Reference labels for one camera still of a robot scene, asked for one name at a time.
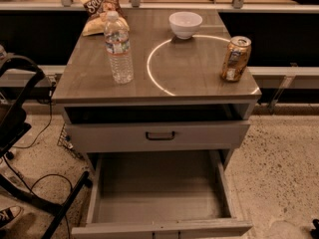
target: chip bag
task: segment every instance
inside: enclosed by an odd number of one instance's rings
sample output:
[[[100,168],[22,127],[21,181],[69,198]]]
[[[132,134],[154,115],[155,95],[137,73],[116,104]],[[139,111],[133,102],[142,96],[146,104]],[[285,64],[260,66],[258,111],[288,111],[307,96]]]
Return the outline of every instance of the chip bag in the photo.
[[[83,36],[104,33],[108,11],[117,11],[120,20],[128,26],[119,0],[80,0],[89,14],[89,19],[82,32]]]

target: drawer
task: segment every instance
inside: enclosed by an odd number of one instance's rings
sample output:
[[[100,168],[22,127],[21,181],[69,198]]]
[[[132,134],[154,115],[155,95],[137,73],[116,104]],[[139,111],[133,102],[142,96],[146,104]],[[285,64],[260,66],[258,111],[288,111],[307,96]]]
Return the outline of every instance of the drawer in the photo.
[[[80,153],[240,147],[248,120],[201,122],[66,124]]]
[[[241,236],[218,151],[100,155],[78,239],[190,239]]]
[[[129,106],[65,107],[71,123],[143,123],[240,120],[231,104],[147,104]]]

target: black cable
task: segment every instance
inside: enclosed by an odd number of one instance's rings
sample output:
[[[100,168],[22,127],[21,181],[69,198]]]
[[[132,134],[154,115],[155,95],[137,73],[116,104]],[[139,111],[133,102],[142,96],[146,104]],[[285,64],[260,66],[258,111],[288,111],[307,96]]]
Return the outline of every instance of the black cable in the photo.
[[[44,132],[44,131],[49,127],[49,125],[51,124],[51,121],[52,121],[52,100],[51,100],[51,97],[49,97],[49,109],[50,109],[50,111],[49,111],[50,119],[49,119],[48,124],[38,133],[38,135],[37,135],[37,136],[35,137],[35,139],[31,142],[31,144],[28,145],[28,146],[15,146],[15,145],[14,145],[13,147],[25,149],[25,148],[32,147],[32,146],[34,145],[34,143],[36,142],[36,140],[38,139],[38,137],[40,136],[40,134],[41,134],[42,132]]]
[[[30,187],[27,182],[25,182],[25,180],[22,178],[21,174],[19,172],[17,172],[11,165],[10,163],[8,162],[7,158],[5,156],[3,156],[3,159],[5,161],[5,163],[7,164],[8,168],[20,179],[20,181],[25,185],[25,187],[30,191],[31,194],[33,194],[35,197],[39,198],[39,199],[44,199],[44,198],[41,198],[40,196],[38,196],[34,191],[33,191],[33,188],[35,187],[35,185],[37,183],[39,183],[39,181],[41,181],[42,179],[46,178],[46,177],[49,177],[49,176],[58,176],[58,177],[61,177],[63,179],[65,179],[68,183],[69,183],[69,186],[70,186],[70,193],[72,192],[73,190],[73,186],[72,186],[72,183],[70,181],[70,179],[68,179],[66,176],[64,175],[61,175],[61,174],[58,174],[58,173],[50,173],[50,174],[46,174],[42,177],[40,177],[39,179],[37,179],[33,184],[32,186]],[[68,218],[67,218],[67,214],[65,215],[65,219],[66,219],[66,224],[67,224],[67,230],[68,230],[68,237],[69,239],[71,239],[71,233],[70,233],[70,226],[69,226],[69,221],[68,221]]]

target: chair leg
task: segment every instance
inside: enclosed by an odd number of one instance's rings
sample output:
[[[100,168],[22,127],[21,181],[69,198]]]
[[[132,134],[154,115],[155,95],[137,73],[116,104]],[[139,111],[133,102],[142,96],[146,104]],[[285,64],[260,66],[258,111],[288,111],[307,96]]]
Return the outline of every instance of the chair leg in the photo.
[[[313,225],[315,226],[316,229],[312,229],[310,231],[310,235],[313,239],[319,239],[319,220],[318,219],[314,219],[312,221]]]
[[[59,212],[55,215],[53,221],[51,222],[50,226],[48,227],[47,231],[43,235],[42,239],[50,239],[54,232],[56,231],[57,227],[59,226],[60,222],[62,221],[63,217],[66,215],[67,211],[69,210],[71,204],[77,197],[78,193],[80,192],[82,186],[88,183],[89,172],[83,172],[82,176],[78,180],[77,184],[75,185],[74,189],[70,193],[68,199],[59,209]]]
[[[16,186],[14,186],[9,180],[7,180],[2,174],[0,174],[0,186],[3,187],[13,197],[27,202],[41,210],[49,212],[50,214],[56,215],[58,210],[61,208],[61,204],[49,202],[43,198],[35,196],[34,194],[25,192]]]
[[[14,154],[11,151],[8,151],[6,153],[6,158],[8,158],[9,160],[12,160],[14,158]]]

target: metal leg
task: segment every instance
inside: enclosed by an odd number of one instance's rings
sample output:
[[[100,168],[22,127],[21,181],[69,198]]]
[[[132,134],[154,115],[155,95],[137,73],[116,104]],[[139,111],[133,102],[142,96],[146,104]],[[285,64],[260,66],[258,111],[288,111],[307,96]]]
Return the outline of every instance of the metal leg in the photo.
[[[80,179],[78,180],[78,183],[76,184],[72,192],[70,193],[66,202],[62,205],[62,208],[59,208],[59,212],[57,213],[57,215],[55,215],[54,220],[51,222],[50,226],[48,227],[47,231],[43,235],[42,239],[50,239],[51,236],[54,234],[61,220],[66,215],[71,204],[73,203],[76,196],[80,192],[80,189],[82,188],[82,186],[84,186],[87,183],[88,177],[89,177],[89,172],[85,171],[80,177]]]
[[[61,208],[60,204],[49,202],[43,198],[37,197],[34,194],[25,192],[15,187],[9,180],[7,180],[2,174],[0,174],[0,186],[3,187],[13,197],[27,202],[41,210],[49,212],[53,215],[58,213],[57,210]]]
[[[291,76],[285,76],[284,79],[282,80],[279,86],[279,89],[274,94],[274,96],[272,97],[272,99],[270,100],[268,104],[268,109],[270,110],[272,114],[274,113],[275,106],[278,103],[281,94],[283,93],[285,89],[289,88],[289,86],[291,85],[294,79],[295,79],[295,75],[291,75]]]

